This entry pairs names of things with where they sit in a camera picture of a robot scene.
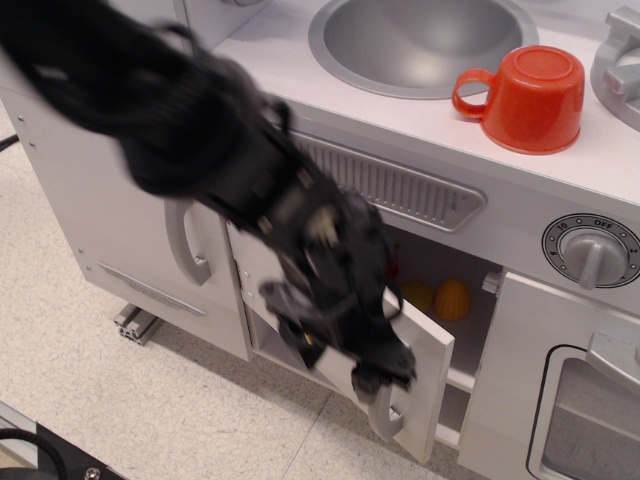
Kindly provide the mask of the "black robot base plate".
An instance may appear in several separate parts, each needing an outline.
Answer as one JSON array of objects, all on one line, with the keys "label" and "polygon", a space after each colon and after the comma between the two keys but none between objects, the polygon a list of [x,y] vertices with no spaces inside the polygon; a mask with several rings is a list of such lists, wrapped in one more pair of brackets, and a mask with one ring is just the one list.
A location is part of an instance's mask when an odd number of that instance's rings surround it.
[{"label": "black robot base plate", "polygon": [[114,468],[71,444],[46,427],[34,431],[1,428],[1,442],[17,441],[35,448],[34,466],[2,467],[2,479],[125,479]]}]

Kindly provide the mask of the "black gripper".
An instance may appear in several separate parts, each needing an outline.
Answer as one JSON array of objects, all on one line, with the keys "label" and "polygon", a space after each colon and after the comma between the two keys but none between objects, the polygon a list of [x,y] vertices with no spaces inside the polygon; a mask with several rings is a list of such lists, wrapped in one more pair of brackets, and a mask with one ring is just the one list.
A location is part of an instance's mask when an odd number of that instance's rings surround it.
[{"label": "black gripper", "polygon": [[279,321],[282,340],[308,370],[317,367],[327,348],[356,362],[351,384],[359,402],[371,404],[382,387],[416,377],[415,356],[391,325],[402,313],[402,295],[384,271],[361,278],[338,299],[328,299],[322,288],[325,305],[288,280],[265,282],[259,293]]}]

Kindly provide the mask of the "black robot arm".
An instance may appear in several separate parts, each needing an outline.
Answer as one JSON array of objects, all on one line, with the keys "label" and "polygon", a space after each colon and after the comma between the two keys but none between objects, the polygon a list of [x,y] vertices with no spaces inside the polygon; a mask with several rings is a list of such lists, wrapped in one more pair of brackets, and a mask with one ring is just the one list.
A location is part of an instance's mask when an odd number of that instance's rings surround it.
[{"label": "black robot arm", "polygon": [[115,139],[144,191],[192,199],[278,257],[260,289],[308,367],[327,348],[355,362],[358,397],[409,388],[416,360],[383,310],[391,252],[377,209],[339,190],[293,143],[290,111],[263,97],[235,62],[100,1],[5,1],[1,46],[31,86],[74,124]]}]

